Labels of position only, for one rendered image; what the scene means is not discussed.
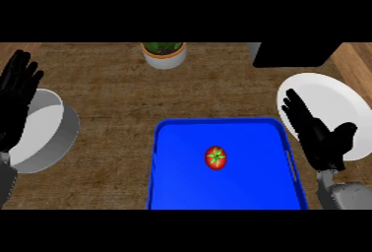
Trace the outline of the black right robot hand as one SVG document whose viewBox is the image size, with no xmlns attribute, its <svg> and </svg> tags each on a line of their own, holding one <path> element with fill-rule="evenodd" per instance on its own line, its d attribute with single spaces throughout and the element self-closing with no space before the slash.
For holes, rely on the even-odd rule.
<svg viewBox="0 0 372 252">
<path fill-rule="evenodd" d="M 323 121 L 312 116 L 293 89 L 286 91 L 281 111 L 293 127 L 310 166 L 315 171 L 345 170 L 342 156 L 352 148 L 357 126 L 343 122 L 329 130 Z"/>
</svg>

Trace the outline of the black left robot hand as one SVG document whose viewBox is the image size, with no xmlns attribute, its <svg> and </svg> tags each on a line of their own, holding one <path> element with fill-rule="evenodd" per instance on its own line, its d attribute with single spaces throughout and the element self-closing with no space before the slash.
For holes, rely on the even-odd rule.
<svg viewBox="0 0 372 252">
<path fill-rule="evenodd" d="M 31 53 L 17 49 L 0 73 L 0 152 L 7 153 L 23 134 L 29 105 L 44 71 Z"/>
</svg>

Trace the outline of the white plate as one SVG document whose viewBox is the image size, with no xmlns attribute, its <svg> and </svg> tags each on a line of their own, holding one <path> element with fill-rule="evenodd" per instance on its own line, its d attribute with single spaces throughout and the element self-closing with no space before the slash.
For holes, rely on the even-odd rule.
<svg viewBox="0 0 372 252">
<path fill-rule="evenodd" d="M 355 90 L 338 79 L 317 73 L 295 74 L 283 81 L 277 90 L 276 105 L 281 123 L 293 137 L 296 133 L 281 111 L 289 89 L 298 94 L 312 116 L 323 121 L 329 130 L 343 122 L 355 124 L 352 148 L 342 159 L 354 161 L 366 158 L 372 154 L 372 107 Z"/>
</svg>

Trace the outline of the blue tray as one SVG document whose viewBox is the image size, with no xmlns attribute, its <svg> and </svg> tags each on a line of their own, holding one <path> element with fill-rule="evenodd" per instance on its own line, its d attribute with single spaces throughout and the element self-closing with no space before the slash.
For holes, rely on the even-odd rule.
<svg viewBox="0 0 372 252">
<path fill-rule="evenodd" d="M 212 170 L 218 146 L 227 164 Z M 273 118 L 172 119 L 153 131 L 146 207 L 150 210 L 304 210 L 290 145 Z"/>
</svg>

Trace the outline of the red tomato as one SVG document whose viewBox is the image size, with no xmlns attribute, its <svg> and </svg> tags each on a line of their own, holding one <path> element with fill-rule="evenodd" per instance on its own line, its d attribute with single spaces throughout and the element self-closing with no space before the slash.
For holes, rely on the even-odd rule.
<svg viewBox="0 0 372 252">
<path fill-rule="evenodd" d="M 205 164 L 209 169 L 221 170 L 227 164 L 227 153 L 218 146 L 211 146 L 205 152 Z"/>
</svg>

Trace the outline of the grey round bowl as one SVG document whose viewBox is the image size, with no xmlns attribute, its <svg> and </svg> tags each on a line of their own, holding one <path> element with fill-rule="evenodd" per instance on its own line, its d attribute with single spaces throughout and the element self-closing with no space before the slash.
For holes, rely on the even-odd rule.
<svg viewBox="0 0 372 252">
<path fill-rule="evenodd" d="M 50 168 L 66 155 L 79 132 L 79 118 L 59 95 L 36 89 L 22 138 L 10 150 L 10 164 L 19 173 Z"/>
</svg>

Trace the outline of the black appliance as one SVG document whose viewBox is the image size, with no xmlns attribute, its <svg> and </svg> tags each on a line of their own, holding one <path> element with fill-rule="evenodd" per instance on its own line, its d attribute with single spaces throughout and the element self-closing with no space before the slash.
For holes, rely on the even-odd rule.
<svg viewBox="0 0 372 252">
<path fill-rule="evenodd" d="M 341 46 L 339 42 L 249 42 L 255 68 L 320 67 Z"/>
</svg>

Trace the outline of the potted plant in white pot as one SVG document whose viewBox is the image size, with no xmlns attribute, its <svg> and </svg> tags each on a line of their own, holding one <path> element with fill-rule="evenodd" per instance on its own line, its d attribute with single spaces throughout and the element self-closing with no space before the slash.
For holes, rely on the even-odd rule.
<svg viewBox="0 0 372 252">
<path fill-rule="evenodd" d="M 143 42 L 140 44 L 144 61 L 159 70 L 175 68 L 186 60 L 184 42 Z"/>
</svg>

